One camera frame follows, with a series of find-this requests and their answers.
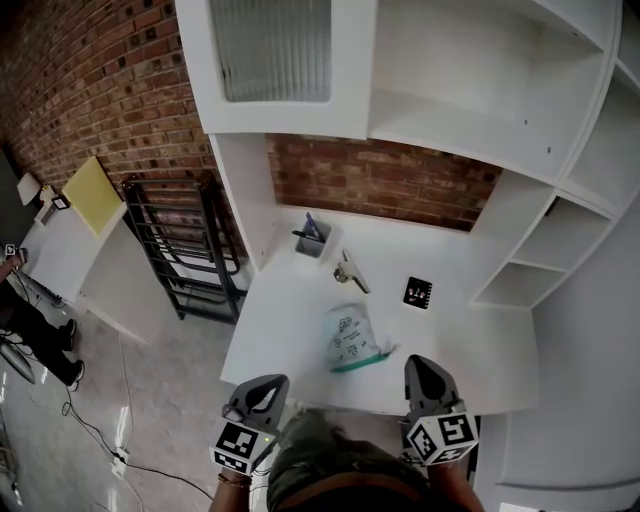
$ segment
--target pen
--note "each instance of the pen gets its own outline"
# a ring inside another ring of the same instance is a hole
[[[292,233],[296,236],[299,236],[300,238],[307,238],[309,240],[313,240],[314,242],[320,242],[320,240],[318,240],[315,236],[313,235],[307,235],[306,233],[303,233],[302,231],[292,231]]]
[[[318,226],[316,225],[309,212],[307,212],[307,221],[309,222],[309,227],[311,228],[311,231],[313,231],[314,236],[318,239],[318,242],[325,243],[326,240],[322,236],[322,233],[320,233]]]

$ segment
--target floor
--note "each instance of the floor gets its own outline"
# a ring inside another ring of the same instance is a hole
[[[70,316],[78,320],[81,336],[73,357],[85,361],[86,376],[72,400],[82,419],[103,432],[111,448],[126,446],[131,464],[181,476],[213,495],[218,469],[209,458],[209,435],[233,390],[219,380],[233,327],[171,316],[162,320],[164,336],[144,345],[91,313],[78,316],[44,301],[38,309],[53,325]],[[110,457],[74,419],[61,415],[65,387],[39,363],[31,364],[35,386],[0,361],[0,409],[19,464],[23,502],[18,506],[7,482],[0,482],[10,510],[208,510],[209,499],[183,482],[132,468],[125,479],[114,476]],[[399,452],[397,418],[338,412],[331,417],[351,437]],[[258,490],[255,501],[263,493]],[[256,509],[263,507],[256,503]]]

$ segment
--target black pants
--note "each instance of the black pants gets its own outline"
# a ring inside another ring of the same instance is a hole
[[[17,294],[13,307],[7,330],[18,334],[24,344],[31,347],[38,361],[63,384],[73,384],[81,365],[79,362],[72,363],[62,353],[63,350],[71,350],[69,333],[50,325],[40,311]]]

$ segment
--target white table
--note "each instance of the white table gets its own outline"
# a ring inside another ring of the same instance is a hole
[[[88,309],[112,327],[153,342],[171,304],[136,237],[122,220],[125,203],[95,237],[73,208],[34,224],[22,247],[23,272],[76,309]]]
[[[289,397],[306,404],[404,415],[404,364],[409,355],[421,354],[454,376],[474,414],[537,405],[531,311],[465,300],[448,253],[465,234],[338,212],[317,215],[341,232],[321,267],[305,265],[293,252],[297,237],[290,232],[303,225],[304,210],[282,208],[278,240],[251,284],[222,380],[240,384],[284,373],[291,380]],[[351,253],[370,295],[353,282],[333,279],[341,247]],[[402,303],[409,276],[433,284],[426,311]],[[365,302],[378,342],[397,348],[384,362],[330,373],[324,366],[322,315],[350,302]]]

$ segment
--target black shoe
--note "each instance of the black shoe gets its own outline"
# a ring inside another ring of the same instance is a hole
[[[82,361],[78,361],[78,363],[80,363],[80,371],[78,372],[78,375],[76,375],[76,378],[74,379],[73,384],[69,386],[69,391],[71,392],[78,390],[80,381],[82,380],[82,377],[84,377],[84,363]]]
[[[67,322],[67,325],[65,325],[64,327],[62,327],[62,329],[65,332],[65,335],[69,336],[69,350],[68,352],[71,352],[76,344],[75,341],[75,336],[76,336],[76,331],[78,330],[78,322],[76,322],[75,320],[71,319]]]

